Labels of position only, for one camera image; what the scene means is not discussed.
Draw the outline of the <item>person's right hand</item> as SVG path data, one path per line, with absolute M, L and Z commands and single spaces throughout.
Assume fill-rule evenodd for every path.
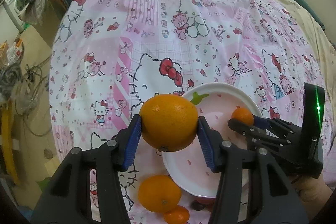
M 310 176 L 291 178 L 291 184 L 297 191 L 310 221 L 313 220 L 325 206 L 333 192 L 325 184 L 322 173 L 318 178 Z

